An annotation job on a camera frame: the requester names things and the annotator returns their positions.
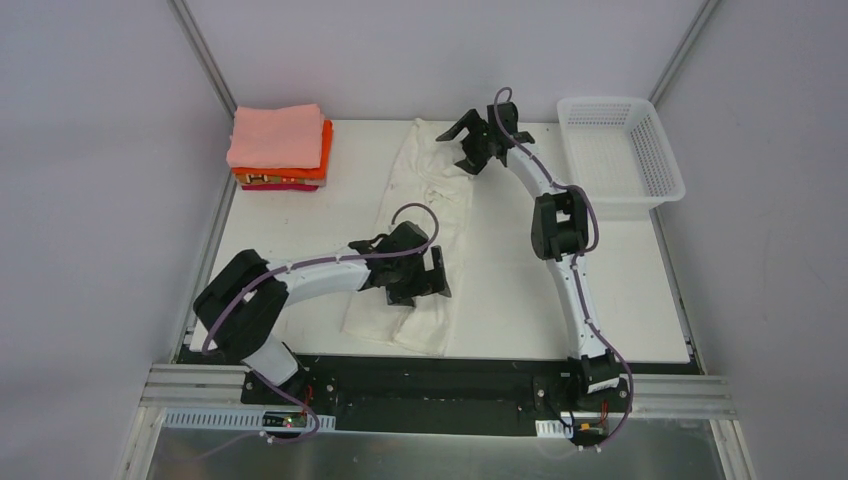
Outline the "cream white t shirt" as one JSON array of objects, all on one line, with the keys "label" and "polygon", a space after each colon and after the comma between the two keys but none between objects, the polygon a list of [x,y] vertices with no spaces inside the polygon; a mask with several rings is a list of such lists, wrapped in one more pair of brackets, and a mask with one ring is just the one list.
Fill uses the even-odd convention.
[{"label": "cream white t shirt", "polygon": [[436,124],[413,122],[390,170],[374,232],[394,233],[403,222],[413,223],[419,233],[398,248],[406,251],[424,244],[438,226],[427,251],[388,262],[416,261],[427,273],[436,268],[431,254],[439,249],[450,294],[435,292],[405,306],[391,305],[383,288],[368,289],[351,298],[342,324],[351,336],[425,355],[445,352],[457,319],[473,203],[471,175],[456,166],[464,152],[456,141],[438,142],[439,135]]}]

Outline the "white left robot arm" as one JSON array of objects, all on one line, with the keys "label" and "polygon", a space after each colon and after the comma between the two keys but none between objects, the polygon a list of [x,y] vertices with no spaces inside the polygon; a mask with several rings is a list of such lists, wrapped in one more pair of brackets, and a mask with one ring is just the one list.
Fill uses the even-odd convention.
[{"label": "white left robot arm", "polygon": [[412,307],[418,297],[451,294],[443,253],[411,221],[339,252],[272,267],[256,250],[235,255],[193,303],[206,330],[204,355],[220,354],[267,380],[281,404],[305,390],[299,361],[272,330],[287,306],[324,295],[381,289],[390,306]]}]

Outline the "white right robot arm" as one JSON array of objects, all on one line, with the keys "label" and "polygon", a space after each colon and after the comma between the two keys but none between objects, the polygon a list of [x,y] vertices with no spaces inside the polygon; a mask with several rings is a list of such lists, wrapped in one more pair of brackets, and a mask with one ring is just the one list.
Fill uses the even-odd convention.
[{"label": "white right robot arm", "polygon": [[500,161],[532,198],[531,247],[554,281],[567,326],[567,360],[576,369],[568,397],[580,409],[595,408],[619,387],[621,368],[616,350],[603,338],[589,292],[585,255],[597,246],[592,237],[597,225],[585,192],[561,183],[541,162],[533,136],[518,129],[512,102],[489,105],[486,117],[470,109],[436,140],[458,140],[464,157],[455,165],[471,175]]}]

